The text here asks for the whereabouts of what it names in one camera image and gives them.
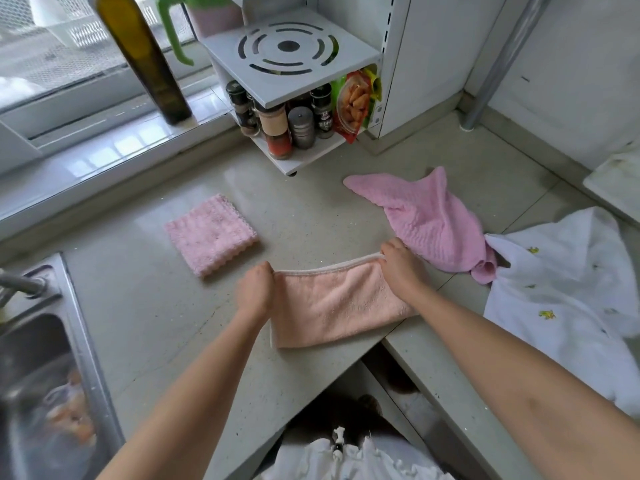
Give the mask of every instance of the sink basin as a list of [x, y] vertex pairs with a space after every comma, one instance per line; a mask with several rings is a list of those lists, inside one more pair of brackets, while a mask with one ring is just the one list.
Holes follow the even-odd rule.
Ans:
[[[0, 480], [91, 480], [124, 437], [62, 257], [30, 275], [47, 277], [47, 293], [14, 296], [16, 312], [0, 328]], [[84, 414], [58, 420], [78, 398]]]

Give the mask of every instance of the hand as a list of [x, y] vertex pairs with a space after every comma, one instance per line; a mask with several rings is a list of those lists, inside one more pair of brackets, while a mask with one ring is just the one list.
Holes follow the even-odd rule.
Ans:
[[398, 298], [411, 305], [416, 293], [429, 284], [429, 275], [423, 263], [398, 237], [384, 242], [380, 252], [385, 255], [385, 259], [380, 259], [380, 266], [389, 288]]
[[238, 315], [257, 320], [264, 325], [268, 318], [274, 290], [275, 281], [271, 265], [264, 261], [252, 267], [236, 286]]

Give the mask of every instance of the faucet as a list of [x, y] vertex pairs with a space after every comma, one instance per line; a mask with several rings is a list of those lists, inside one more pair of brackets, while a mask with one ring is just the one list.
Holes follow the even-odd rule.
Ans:
[[47, 289], [47, 281], [44, 278], [27, 278], [19, 274], [5, 273], [0, 269], [0, 309], [18, 291], [27, 295], [28, 298], [37, 298]]

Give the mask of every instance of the person's left hand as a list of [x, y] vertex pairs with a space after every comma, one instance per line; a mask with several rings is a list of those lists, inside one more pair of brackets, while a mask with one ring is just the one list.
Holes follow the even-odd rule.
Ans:
[[236, 285], [238, 314], [264, 325], [274, 290], [275, 281], [271, 265], [264, 261], [252, 267]]

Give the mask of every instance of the pink towel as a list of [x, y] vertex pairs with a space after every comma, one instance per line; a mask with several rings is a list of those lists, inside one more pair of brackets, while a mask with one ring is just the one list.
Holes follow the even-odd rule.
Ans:
[[271, 344], [308, 347], [402, 320], [414, 311], [389, 289], [372, 254], [310, 271], [277, 271]]
[[344, 184], [383, 207], [396, 235], [438, 269], [471, 271], [482, 284], [495, 279], [495, 254], [477, 217], [447, 190], [443, 167], [416, 182], [377, 173], [352, 175]]
[[222, 194], [165, 224], [164, 229], [199, 278], [259, 240], [258, 234]]

